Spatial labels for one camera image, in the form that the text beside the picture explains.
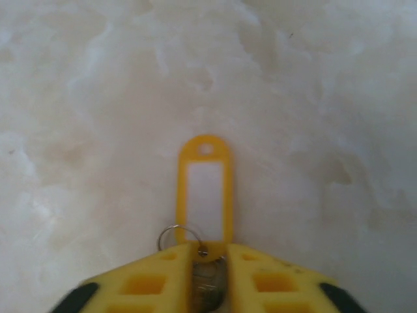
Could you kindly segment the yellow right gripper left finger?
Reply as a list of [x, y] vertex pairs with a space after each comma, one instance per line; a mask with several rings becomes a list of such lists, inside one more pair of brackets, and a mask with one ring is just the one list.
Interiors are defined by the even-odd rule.
[[191, 312], [192, 246], [177, 245], [88, 278], [51, 312]]

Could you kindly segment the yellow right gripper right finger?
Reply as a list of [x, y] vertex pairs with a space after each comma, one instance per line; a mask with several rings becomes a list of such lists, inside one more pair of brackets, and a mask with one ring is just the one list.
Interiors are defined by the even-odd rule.
[[253, 248], [227, 246], [231, 312], [365, 312], [337, 282]]

